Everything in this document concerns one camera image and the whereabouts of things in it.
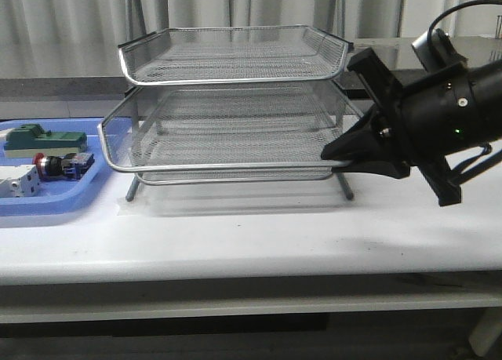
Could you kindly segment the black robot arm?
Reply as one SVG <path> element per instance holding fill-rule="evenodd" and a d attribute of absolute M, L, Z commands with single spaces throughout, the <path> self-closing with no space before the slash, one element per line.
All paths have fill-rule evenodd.
<path fill-rule="evenodd" d="M 373 106 L 321 157 L 343 173 L 406 178 L 417 167 L 440 206 L 462 200 L 461 184 L 501 161 L 501 62 L 468 69 L 457 61 L 403 85 L 371 48 L 348 65 Z"/>

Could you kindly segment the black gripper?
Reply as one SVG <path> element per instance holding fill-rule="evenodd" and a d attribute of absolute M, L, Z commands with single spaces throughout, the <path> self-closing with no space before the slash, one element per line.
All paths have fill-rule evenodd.
<path fill-rule="evenodd" d="M 467 64 L 456 63 L 403 85 L 371 49 L 348 64 L 361 79 L 373 106 L 347 132 L 324 146 L 321 159 L 347 162 L 342 173 L 368 173 L 403 179 L 416 166 L 441 206 L 461 201 L 446 156 L 469 148 L 474 125 Z"/>

